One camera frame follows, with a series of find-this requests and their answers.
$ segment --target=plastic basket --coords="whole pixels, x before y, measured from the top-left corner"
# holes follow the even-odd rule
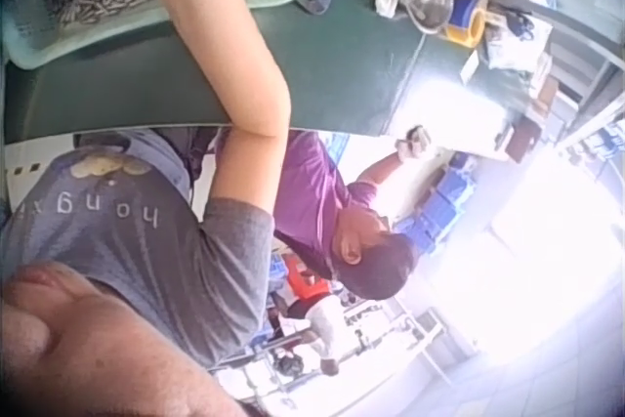
[[[250,8],[274,7],[292,0],[246,0]],[[115,35],[169,20],[159,0],[90,25],[59,28],[47,0],[3,0],[3,42],[9,59],[31,69]]]

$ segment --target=blue crate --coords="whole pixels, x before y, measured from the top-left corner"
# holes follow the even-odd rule
[[[278,254],[271,255],[269,291],[274,292],[282,288],[288,273],[289,269],[286,267],[286,263],[282,259],[282,256]]]
[[[430,237],[420,219],[415,220],[414,225],[405,235],[414,242],[419,254],[430,254],[437,248],[437,242]]]
[[[464,204],[476,189],[475,181],[452,168],[445,172],[437,185],[437,191],[455,206]]]
[[[406,217],[405,219],[393,225],[393,232],[407,233],[414,227],[415,222],[416,222],[416,219],[414,215]]]
[[[262,346],[269,339],[273,337],[273,328],[268,319],[265,320],[263,328],[256,333],[252,341],[249,343],[249,347]]]
[[[448,166],[458,171],[470,173],[477,162],[477,159],[470,153],[456,151],[451,157],[451,160],[449,160]]]
[[[432,191],[421,208],[421,222],[434,240],[444,238],[462,215],[460,208],[453,205],[436,191]]]

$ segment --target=person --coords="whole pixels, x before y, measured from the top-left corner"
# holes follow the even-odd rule
[[[244,415],[206,368],[264,313],[289,92],[245,0],[162,1],[231,119],[222,165],[198,223],[184,130],[176,148],[85,136],[51,163],[0,239],[2,388],[22,415]]]
[[[226,156],[221,132],[217,168]],[[386,218],[369,206],[378,186],[431,144],[417,127],[397,141],[397,151],[345,185],[316,132],[291,131],[273,215],[275,237],[322,278],[338,280],[365,300],[386,300],[406,283],[418,263],[407,236],[392,233]]]
[[[348,351],[351,334],[341,300],[332,293],[330,282],[308,269],[298,256],[284,255],[284,261],[288,268],[286,281],[271,292],[271,298],[284,317],[311,323],[300,344],[308,344],[318,353],[324,375],[336,376],[340,359]],[[279,338],[283,336],[279,321],[272,319],[274,338]]]

